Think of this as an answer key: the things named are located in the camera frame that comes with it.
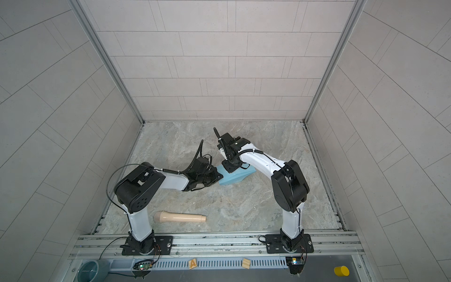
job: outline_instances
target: wire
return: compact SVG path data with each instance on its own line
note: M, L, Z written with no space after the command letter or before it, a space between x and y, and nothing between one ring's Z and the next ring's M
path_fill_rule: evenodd
M137 276L134 276L134 275L125 275L125 274L122 274L122 273L115 273L115 272L108 272L108 274L116 274L116 275L120 275L120 276L127 276L127 277L137 277Z
M121 238L128 238L128 237L118 237L118 238L114 239L113 241L111 241L111 243L109 243L109 244L103 249L102 253L100 254L99 259L102 257L102 255L103 255L103 253L105 252L105 250L106 250L106 249L107 249L114 241L119 240L119 239L121 239Z

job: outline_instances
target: microphone-shaped object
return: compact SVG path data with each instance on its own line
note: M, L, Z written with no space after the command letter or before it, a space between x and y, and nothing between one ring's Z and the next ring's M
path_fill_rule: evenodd
M207 217L200 214L156 212L155 222L205 222Z

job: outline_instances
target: marble floor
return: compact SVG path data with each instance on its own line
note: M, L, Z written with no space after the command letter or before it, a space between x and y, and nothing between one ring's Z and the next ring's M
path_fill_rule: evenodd
M241 136L271 156L299 166L310 186L304 206L304 229L337 229L326 191L310 152L302 124L298 121L206 121L148 122L139 137L130 163L151 163L155 167L183 170L191 162L201 139L203 154L213 156L213 165L223 160L213 132ZM207 221L154 222L157 211L194 213ZM201 231L277 231L282 225L282 209L276 203L271 181L256 172L240 183L218 183L193 192L160 189L148 205L149 220L156 233ZM124 212L110 205L99 227L101 234L125 234L129 230Z

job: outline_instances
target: white wall tile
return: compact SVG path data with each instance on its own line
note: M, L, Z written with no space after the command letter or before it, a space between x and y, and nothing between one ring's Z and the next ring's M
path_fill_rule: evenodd
M104 133L110 130L116 118L123 110L126 102L124 97L115 88L107 98L100 104L97 110L92 114L92 120L102 129Z
M227 1L227 31L236 31L236 1Z
M207 79L209 96L253 96L255 79Z
M422 235L418 233L410 219L388 225L384 227L384 231L409 281L447 281L445 274L425 244Z
M409 215L405 212L405 209L402 206L381 214L377 217L382 227L404 220L406 218L409 218Z
M302 32L342 32L351 12L352 2L309 2Z
M66 140L72 142L100 103L101 101L89 85L83 83L47 119L46 123Z
M407 36L396 36L378 66L432 116L451 105L451 62Z
M301 96L307 79L262 79L260 96Z
M372 61L349 43L341 54L338 65L365 98L371 94L384 76L384 73Z
M44 24L2 40L0 50L0 85L9 93L66 55Z
M451 259L440 260L440 261L438 261L438 264L442 268L446 277L451 277Z
M171 78L166 57L115 57L128 79Z
M29 28L68 10L70 10L68 3L58 0L45 2L5 0L0 3L0 17L14 32Z
M55 142L58 146L63 149L67 149L69 147L70 142L64 139L58 132L56 132L53 128L51 128L47 123L43 123L38 130L47 136L50 140Z
M280 78L284 57L236 57L237 78Z
M36 252L41 254L52 254L61 256L63 255L66 247L67 245L64 244L42 240Z
M198 120L242 120L243 111L197 111Z
M33 79L28 85L56 110L96 67L83 48L78 48Z
M125 131L121 129L117 122L113 123L96 153L92 157L92 161L101 169L106 171L124 136Z
M313 32L305 55L309 57L331 56L340 35L339 32Z
M387 169L384 175L434 257L437 260L449 259L447 250L451 242L443 235L451 226L449 202L411 155Z
M102 139L89 126L85 125L44 181L50 186L70 194L101 141Z
M303 120L307 111L286 111L286 120Z
M372 59L390 30L391 27L388 25L367 13L362 13L349 41L368 58Z
M404 145L399 146L391 152L388 156L386 156L383 160L377 163L382 172L387 170L387 168L394 165L397 161L401 160L405 156L409 154L409 151L404 147Z
M357 140L346 156L377 216L401 206L362 140Z
M3 280L19 279L21 272L11 269L30 261L62 207L62 204L39 194L31 197L0 239L0 275Z
M357 94L346 115L376 162L380 162L401 145L362 94Z
M18 281L48 281L60 258L57 255L35 253Z
M147 79L123 79L132 97L155 96Z
M69 47L69 44L67 44L64 37L61 35L59 30L56 28L56 26L53 24L51 19L46 20L43 22L43 24L46 26L46 28L49 30L49 32L52 34L53 38L58 42L58 45L63 49L64 53L69 54L72 52L72 49Z
M236 31L292 32L299 2L239 1Z
M58 15L51 20L72 50L88 41L82 26L72 11Z
M276 97L240 97L235 101L236 110L273 110Z
M312 97L283 96L279 110L307 111L312 102Z
M90 169L85 170L60 214L50 227L45 236L46 240L66 245L69 243L101 180L102 178Z
M0 104L0 164L3 164L52 114L53 110L28 86Z
M36 193L39 193L62 204L64 204L69 198L69 195L67 195L66 193L61 192L58 189L53 188L52 186L44 182L42 182L41 185L39 185L39 188L36 190Z
M360 182L358 180L352 182L351 185L349 185L348 187L345 188L346 196L349 197L352 193L359 190L361 187L362 187L362 185L360 185Z
M160 96L202 96L199 79L154 79Z
M246 56L245 32L180 32L185 56Z
M354 84L352 84L346 74L337 66L334 69L329 82L327 82L327 87L332 92L340 106L343 107L354 89Z
M440 192L451 201L451 154L424 169Z
M286 111L243 111L243 120L284 120Z
M181 111L177 97L137 97L143 111Z
M0 168L0 186L4 187L0 198L1 230L6 230L13 222L63 152L62 148L36 131Z
M228 57L174 57L180 78L227 78Z
M166 31L227 31L226 1L160 1Z
M388 76L368 101L421 167L451 153L451 134Z
M156 31L148 1L88 0L100 31Z
M359 189L349 196L349 202L376 264L378 266L399 264L363 189Z
M178 32L115 32L125 56L182 56Z
M185 97L188 111L221 111L229 109L229 97Z
M324 141L324 145L326 146L343 189L346 189L357 180L357 177L355 176L355 173L346 158L345 152L341 149L334 132L332 132Z
M122 47L116 38L113 31L99 31L97 35L100 38L102 45L105 47L106 52L110 56L124 56Z
M249 32L247 55L304 56L310 36L309 32Z
M384 1L375 17L427 46L450 18L447 0L423 2Z
M384 279L404 279L407 278L400 264L380 266L379 271Z
M294 57L289 78L320 79L326 71L329 57Z
M340 142L341 146L344 146L354 134L355 129L333 96L324 110L324 115L327 117L327 120L334 130L338 142Z
M338 208L341 210L342 214L347 214L348 212L350 212L352 210L352 207L349 203L348 197L346 196L345 190L343 189L343 186L341 185L340 179L338 178L338 175L335 171L335 167L332 164L329 154L326 153L322 157L322 162L323 162L324 168L326 170L327 177L332 186L332 192L338 203Z

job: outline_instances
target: black mounting plate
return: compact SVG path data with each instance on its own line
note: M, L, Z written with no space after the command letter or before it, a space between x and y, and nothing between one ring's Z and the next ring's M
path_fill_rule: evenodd
M266 251L268 254L300 254L304 251L301 247L299 247L294 253L287 252L282 245L282 235L280 234L266 234L265 238L271 242L270 245L266 245ZM309 242L312 241L310 235L304 233L304 239L305 240L301 240L301 246L306 249L307 253L313 253L313 244L309 244Z
M160 246L160 249L161 249L161 255L169 255L170 250L172 248L172 240L173 240L172 236L155 236L155 241ZM129 242L129 238L127 238L127 240L125 240L125 245L127 245L128 242ZM139 252L132 251L129 249L122 249L122 255L154 255L154 254L155 254L155 250L152 250L148 254L140 254Z

